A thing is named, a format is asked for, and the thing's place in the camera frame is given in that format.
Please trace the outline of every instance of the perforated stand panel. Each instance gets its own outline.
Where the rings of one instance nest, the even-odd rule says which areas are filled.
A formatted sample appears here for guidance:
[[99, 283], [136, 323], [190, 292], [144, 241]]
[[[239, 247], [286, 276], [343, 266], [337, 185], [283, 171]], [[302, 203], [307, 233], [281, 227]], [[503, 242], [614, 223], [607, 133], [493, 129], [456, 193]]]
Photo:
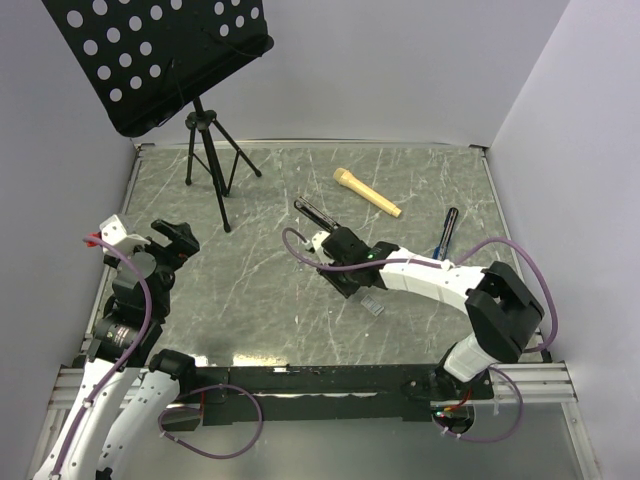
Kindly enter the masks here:
[[137, 137], [273, 47], [261, 0], [43, 0], [116, 130]]

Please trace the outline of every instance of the metal table surface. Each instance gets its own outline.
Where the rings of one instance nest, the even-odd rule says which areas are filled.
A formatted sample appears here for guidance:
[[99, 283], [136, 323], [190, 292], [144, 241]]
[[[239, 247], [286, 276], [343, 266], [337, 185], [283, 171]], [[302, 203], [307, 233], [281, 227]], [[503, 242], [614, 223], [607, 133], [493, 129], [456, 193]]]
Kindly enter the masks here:
[[[156, 345], [188, 353], [200, 365], [437, 363], [471, 332], [452, 307], [408, 293], [361, 289], [345, 300], [312, 268], [299, 265], [280, 238], [285, 226], [318, 230], [293, 208], [299, 195], [365, 242], [398, 243], [430, 255], [450, 207], [460, 216], [450, 258], [490, 236], [505, 235], [483, 152], [474, 148], [377, 144], [254, 144], [243, 147], [263, 172], [241, 161], [225, 199], [232, 232], [222, 229], [211, 179], [195, 163], [184, 183], [184, 148], [145, 147], [127, 215], [142, 235], [156, 218], [189, 222], [201, 251], [178, 272], [171, 315]], [[203, 151], [197, 151], [204, 158]], [[235, 152], [219, 149], [228, 174]], [[337, 184], [350, 169], [396, 203], [399, 218]], [[488, 246], [473, 259], [515, 265], [508, 248]], [[369, 294], [385, 308], [375, 317]], [[539, 354], [526, 355], [539, 361]]]

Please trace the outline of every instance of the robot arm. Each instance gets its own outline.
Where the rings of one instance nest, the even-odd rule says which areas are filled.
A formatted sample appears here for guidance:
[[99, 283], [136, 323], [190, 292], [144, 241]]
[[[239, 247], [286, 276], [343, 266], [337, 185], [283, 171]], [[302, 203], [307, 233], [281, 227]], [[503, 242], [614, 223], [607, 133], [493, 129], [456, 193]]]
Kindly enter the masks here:
[[[141, 334], [145, 298], [138, 277], [128, 268], [119, 268], [113, 280], [113, 295], [105, 306], [105, 316], [97, 322], [94, 339], [87, 352], [82, 384], [60, 436], [34, 480], [88, 479], [114, 480], [144, 427], [182, 391], [191, 388], [195, 362], [177, 352], [163, 351], [151, 360], [138, 394], [116, 420], [127, 391], [140, 374], [151, 348], [162, 333], [169, 314], [170, 290], [175, 271], [200, 249], [186, 223], [172, 225], [162, 220], [152, 228], [171, 240], [162, 246], [133, 233], [126, 219], [114, 215], [100, 225], [104, 242], [130, 257], [144, 276], [151, 293], [151, 320], [138, 346], [98, 392], [92, 392]], [[105, 252], [104, 262], [117, 268], [119, 259]], [[94, 400], [87, 397], [92, 392]], [[78, 413], [84, 409], [84, 415]], [[65, 446], [70, 438], [68, 448]]]
[[[516, 363], [544, 316], [544, 310], [513, 269], [502, 262], [490, 267], [462, 267], [416, 255], [387, 242], [369, 247], [351, 230], [319, 212], [303, 198], [297, 210], [323, 231], [307, 249], [331, 266], [406, 259], [335, 272], [318, 269], [345, 298], [360, 287], [402, 290], [446, 303], [468, 315], [473, 333], [456, 343], [441, 361], [444, 375], [456, 382], [472, 381], [492, 363]], [[419, 265], [422, 260], [434, 267]]]

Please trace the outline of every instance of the marker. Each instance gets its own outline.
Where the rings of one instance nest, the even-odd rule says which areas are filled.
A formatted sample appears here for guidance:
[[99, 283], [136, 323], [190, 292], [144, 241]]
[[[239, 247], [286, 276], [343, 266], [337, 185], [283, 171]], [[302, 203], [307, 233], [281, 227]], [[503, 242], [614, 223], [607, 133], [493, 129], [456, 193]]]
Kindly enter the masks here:
[[444, 221], [444, 230], [442, 231], [442, 238], [440, 238], [440, 245], [433, 251], [432, 258], [434, 260], [443, 261], [447, 258], [447, 250], [449, 249], [449, 242], [451, 242], [451, 235], [453, 234], [453, 227], [456, 224], [458, 218], [458, 209], [452, 207], [447, 213], [447, 218]]

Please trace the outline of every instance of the white wall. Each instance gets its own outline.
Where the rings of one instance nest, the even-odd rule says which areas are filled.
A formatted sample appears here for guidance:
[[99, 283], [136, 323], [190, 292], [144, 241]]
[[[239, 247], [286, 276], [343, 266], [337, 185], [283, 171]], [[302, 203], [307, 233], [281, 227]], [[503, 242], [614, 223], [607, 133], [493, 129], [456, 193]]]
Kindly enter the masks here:
[[82, 236], [119, 208], [134, 152], [40, 1], [3, 0], [0, 25], [0, 477], [17, 480], [95, 298]]
[[555, 294], [606, 479], [638, 478], [640, 3], [572, 0], [498, 137], [507, 221]]
[[[238, 139], [489, 145], [567, 3], [264, 0], [274, 49], [203, 101]], [[186, 143], [187, 112], [142, 141]]]

